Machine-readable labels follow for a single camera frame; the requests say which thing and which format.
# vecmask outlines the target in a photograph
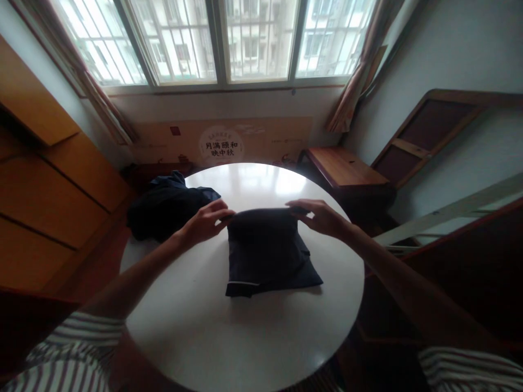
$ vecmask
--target round white table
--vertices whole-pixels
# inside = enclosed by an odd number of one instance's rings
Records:
[[[200,171],[186,183],[213,188],[237,212],[307,198],[324,199],[346,217],[318,185],[275,166],[228,164]],[[171,264],[128,318],[129,332],[145,357],[165,376],[196,391],[278,390],[320,368],[356,320],[363,262],[342,242],[301,222],[298,231],[322,286],[226,297],[229,250],[223,230]],[[131,239],[121,270],[157,245]]]

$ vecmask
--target cabinet door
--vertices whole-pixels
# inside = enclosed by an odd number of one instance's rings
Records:
[[[22,59],[0,36],[0,103],[44,144],[80,131]]]
[[[40,291],[74,251],[0,218],[0,286]]]
[[[109,214],[33,154],[0,164],[0,213],[81,247]]]
[[[82,132],[39,154],[108,211],[114,211],[130,188]]]

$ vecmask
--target folded shirt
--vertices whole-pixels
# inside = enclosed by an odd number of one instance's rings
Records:
[[[226,296],[251,297],[323,283],[289,209],[243,211],[231,219]]]

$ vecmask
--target beige curtain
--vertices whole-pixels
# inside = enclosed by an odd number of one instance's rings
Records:
[[[345,86],[338,105],[330,117],[326,128],[328,132],[349,132],[354,108],[367,80],[370,65],[402,5],[403,0],[377,0],[367,33],[365,34],[360,63]]]
[[[35,33],[35,27],[45,37],[62,63],[66,64],[75,81],[82,88],[101,120],[118,144],[132,144],[139,139],[138,134],[125,121],[116,106],[100,88],[93,75],[87,69],[76,46],[71,42],[50,0],[10,0],[14,8],[27,21],[25,11],[31,17],[28,23]]]

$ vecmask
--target dark cloth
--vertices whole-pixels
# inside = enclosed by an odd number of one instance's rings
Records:
[[[177,170],[151,181],[152,189],[134,201],[127,211],[127,227],[139,241],[168,239],[198,210],[221,196],[212,188],[187,188]]]
[[[226,296],[251,297],[265,291],[302,289],[323,283],[289,209],[239,212],[231,218],[227,230]]]

